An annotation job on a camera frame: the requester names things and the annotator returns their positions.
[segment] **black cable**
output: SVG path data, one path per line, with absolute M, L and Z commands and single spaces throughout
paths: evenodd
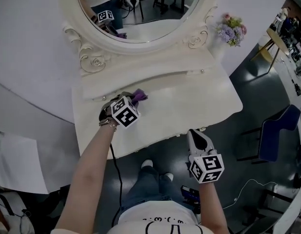
M 116 158 L 115 158 L 115 154 L 113 153 L 113 146 L 112 146 L 112 144 L 111 144 L 111 151 L 112 151 L 112 156 L 113 156 L 113 164 L 115 165 L 115 168 L 116 168 L 116 170 L 118 172 L 118 177 L 119 177 L 119 181 L 120 181 L 119 209 L 117 210 L 115 216 L 113 217 L 113 221 L 112 221 L 112 227 L 114 227 L 116 217 L 117 217 L 117 215 L 118 215 L 118 213 L 120 212 L 120 209 L 121 209 L 122 180 L 121 180 L 120 170 L 119 170 L 119 168 L 117 166 L 117 161 L 116 161 Z
M 126 17 L 129 15 L 129 13 L 130 13 L 131 11 L 132 11 L 132 10 L 131 10 L 130 7 L 129 7 L 129 11 L 128 11 L 127 15 L 126 15 L 124 18 L 126 18 Z

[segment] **white sneaker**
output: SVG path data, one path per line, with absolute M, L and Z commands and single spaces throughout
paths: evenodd
M 166 175 L 171 181 L 173 181 L 173 174 L 172 173 L 165 173 L 164 175 Z
M 143 168 L 144 166 L 151 166 L 152 167 L 152 161 L 150 159 L 145 160 L 142 163 L 141 168 Z

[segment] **white wall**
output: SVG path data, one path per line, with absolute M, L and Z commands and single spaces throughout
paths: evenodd
M 79 160 L 73 124 L 34 107 L 0 86 L 0 131 L 37 141 L 41 170 L 49 191 L 70 184 Z
M 241 47 L 231 47 L 225 53 L 222 65 L 228 75 L 234 72 L 258 43 L 284 2 L 285 0 L 217 0 L 215 18 L 219 19 L 223 13 L 229 12 L 241 17 L 248 31 Z
M 57 0 L 0 0 L 0 83 L 73 122 L 78 59 L 65 42 L 62 22 Z
M 230 75 L 258 42 L 285 0 L 217 0 L 216 15 L 242 17 L 248 34 L 230 48 Z M 61 32 L 57 0 L 0 0 L 0 83 L 38 107 L 73 122 L 70 87 L 78 59 Z

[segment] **wrist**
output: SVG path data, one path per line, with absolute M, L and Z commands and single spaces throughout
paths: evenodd
M 202 184 L 199 184 L 199 189 L 209 189 L 211 187 L 214 187 L 214 182 L 208 182 L 208 183 L 202 183 Z
M 101 120 L 99 123 L 100 127 L 108 126 L 112 128 L 115 132 L 117 130 L 117 125 L 118 125 L 117 121 L 114 120 L 112 117 L 107 117 L 106 119 Z

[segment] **white vanity table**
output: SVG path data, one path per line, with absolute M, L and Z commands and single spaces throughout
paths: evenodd
M 116 157 L 185 134 L 190 128 L 219 123 L 242 110 L 228 75 L 207 49 L 214 0 L 194 0 L 179 27 L 143 42 L 99 30 L 78 0 L 59 1 L 67 20 L 63 30 L 77 46 L 81 66 L 81 83 L 72 89 L 80 153 L 99 128 L 101 107 L 122 91 L 140 88 L 149 98 L 139 103 L 139 121 L 115 132 Z

